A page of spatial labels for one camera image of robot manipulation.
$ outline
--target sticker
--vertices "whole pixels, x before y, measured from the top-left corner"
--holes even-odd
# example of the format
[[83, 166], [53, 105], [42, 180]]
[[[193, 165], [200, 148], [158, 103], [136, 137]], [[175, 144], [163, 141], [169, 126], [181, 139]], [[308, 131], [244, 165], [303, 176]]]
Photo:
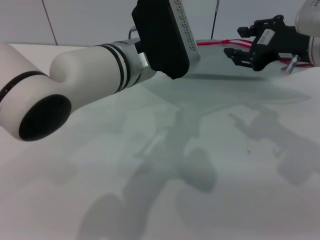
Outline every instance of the sticker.
[[292, 59], [294, 56], [291, 53], [279, 53], [279, 57], [282, 59]]
[[266, 29], [264, 30], [262, 36], [260, 37], [259, 41], [257, 44], [263, 44], [263, 45], [268, 45], [275, 35], [275, 32], [272, 31], [271, 29]]

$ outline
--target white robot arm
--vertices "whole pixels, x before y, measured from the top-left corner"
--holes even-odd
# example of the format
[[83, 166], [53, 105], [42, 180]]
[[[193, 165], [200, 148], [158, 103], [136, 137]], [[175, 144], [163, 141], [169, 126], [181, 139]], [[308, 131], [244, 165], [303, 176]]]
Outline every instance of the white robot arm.
[[155, 75], [134, 44], [114, 43], [58, 55], [50, 76], [0, 44], [0, 125], [23, 141], [42, 139], [77, 109]]
[[49, 76], [10, 45], [0, 44], [0, 126], [18, 140], [37, 141], [87, 104], [150, 79], [156, 71], [180, 78], [199, 62], [181, 0], [139, 0], [132, 17], [140, 41], [62, 53]]
[[[132, 17], [140, 41], [62, 53], [53, 60], [49, 76], [10, 45], [0, 44], [0, 126], [18, 140], [37, 141], [59, 129], [77, 109], [150, 79], [156, 71], [172, 79], [189, 73], [200, 61], [200, 54], [181, 1], [138, 0]], [[240, 28], [243, 37], [256, 36], [250, 52], [233, 48], [224, 52], [236, 65], [261, 71], [272, 61], [291, 60], [292, 48], [287, 48], [286, 41], [277, 47], [282, 37], [292, 40], [289, 35], [293, 35], [298, 43], [293, 46], [294, 54], [320, 66], [319, 4], [320, 0], [306, 1], [298, 13], [296, 30], [285, 26], [283, 16]], [[258, 53], [254, 49], [260, 51], [259, 59], [255, 59]], [[293, 57], [289, 71], [297, 62], [298, 57]]]

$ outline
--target table surface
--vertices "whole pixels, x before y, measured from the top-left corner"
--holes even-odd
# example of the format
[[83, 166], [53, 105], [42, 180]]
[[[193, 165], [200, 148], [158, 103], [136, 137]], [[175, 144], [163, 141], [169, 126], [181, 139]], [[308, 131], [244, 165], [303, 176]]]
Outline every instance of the table surface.
[[[13, 45], [41, 70], [61, 46]], [[318, 240], [320, 71], [157, 74], [32, 143], [0, 128], [6, 240]]]

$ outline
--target white wall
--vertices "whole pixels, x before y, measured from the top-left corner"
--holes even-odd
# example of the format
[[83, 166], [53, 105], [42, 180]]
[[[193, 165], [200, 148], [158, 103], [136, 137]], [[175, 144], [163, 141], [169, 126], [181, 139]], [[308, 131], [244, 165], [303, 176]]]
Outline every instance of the white wall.
[[[217, 0], [183, 0], [196, 39], [211, 36]], [[304, 0], [220, 0], [215, 39], [283, 14], [288, 25]], [[91, 46], [128, 38], [137, 0], [44, 0], [59, 45]], [[41, 0], [0, 1], [0, 42], [55, 44]]]
[[[90, 46], [128, 39], [137, 0], [45, 0], [59, 45]], [[216, 0], [184, 0], [197, 39], [210, 38]]]
[[42, 1], [1, 0], [0, 42], [54, 45]]

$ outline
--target silver connector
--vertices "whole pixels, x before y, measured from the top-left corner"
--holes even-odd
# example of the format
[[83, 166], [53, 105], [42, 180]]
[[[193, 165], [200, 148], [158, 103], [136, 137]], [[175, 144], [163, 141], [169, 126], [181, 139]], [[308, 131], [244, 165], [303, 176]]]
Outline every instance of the silver connector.
[[299, 63], [300, 57], [298, 55], [294, 55], [293, 58], [291, 59], [290, 63], [284, 67], [282, 70], [290, 75], [292, 71], [295, 69], [296, 65]]
[[135, 31], [137, 31], [136, 26], [133, 26], [133, 27], [130, 29], [130, 31], [131, 31], [131, 32], [135, 32]]

